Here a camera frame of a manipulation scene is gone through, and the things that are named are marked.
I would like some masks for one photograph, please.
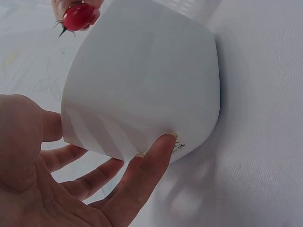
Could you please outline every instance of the cherry tomato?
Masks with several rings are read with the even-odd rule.
[[[62,24],[63,31],[59,37],[65,31],[79,31],[87,26],[92,21],[94,17],[94,7],[87,3],[80,3],[75,6],[71,6],[67,9],[63,15],[63,20],[58,21],[59,24]]]

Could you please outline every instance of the label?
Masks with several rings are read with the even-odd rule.
[[[174,154],[176,151],[181,150],[184,147],[185,147],[184,143],[176,142],[174,150],[172,151],[172,153]]]

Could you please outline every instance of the human hand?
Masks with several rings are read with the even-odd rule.
[[[126,227],[148,200],[167,169],[176,138],[157,139],[146,155],[129,163],[120,183],[103,200],[86,205],[114,177],[123,161],[110,159],[64,183],[51,172],[87,151],[72,145],[40,151],[43,141],[62,137],[58,113],[27,97],[0,95],[0,226]]]
[[[95,8],[93,19],[90,22],[90,25],[93,25],[100,16],[99,9],[103,3],[103,0],[85,0],[84,2],[92,5]],[[53,13],[55,14],[56,20],[61,21],[63,19],[63,15],[70,6],[80,3],[82,3],[81,0],[52,0]]]

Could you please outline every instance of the white background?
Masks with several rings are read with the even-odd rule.
[[[169,167],[132,226],[302,227],[303,1],[157,1],[214,32],[222,107],[210,138]],[[45,0],[0,6],[0,92],[60,111],[67,67],[86,33],[59,39]],[[90,152],[54,177],[70,180],[105,160]]]

